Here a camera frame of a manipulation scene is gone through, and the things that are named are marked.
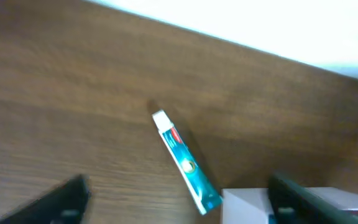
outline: teal toothpaste tube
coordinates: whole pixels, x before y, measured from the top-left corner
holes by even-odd
[[[189,148],[164,110],[154,113],[153,120],[158,133],[177,164],[200,214],[207,214],[222,203],[222,197],[199,168]]]

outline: toothpaste label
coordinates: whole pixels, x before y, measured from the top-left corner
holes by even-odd
[[[182,174],[184,174],[188,186],[190,185],[190,192],[201,214],[204,215],[217,207],[222,202],[221,196],[198,167],[195,158],[182,141],[176,128],[172,127],[165,131],[162,133],[162,137],[171,150],[174,159],[177,160],[179,169],[183,171]]]

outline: wood grain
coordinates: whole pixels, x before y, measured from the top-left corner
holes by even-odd
[[[358,80],[87,2],[12,0],[0,1],[0,216],[84,173],[90,223],[219,223],[219,209],[198,215],[150,101],[219,188],[282,170],[358,193]]]

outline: black plastic object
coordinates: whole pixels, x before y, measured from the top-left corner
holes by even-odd
[[[0,224],[79,224],[91,192],[87,180],[78,175],[34,202],[0,219]]]
[[[358,217],[327,203],[280,174],[268,181],[267,194],[278,224],[358,224]]]

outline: white wall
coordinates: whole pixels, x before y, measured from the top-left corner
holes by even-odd
[[[358,1],[91,1],[358,78]]]

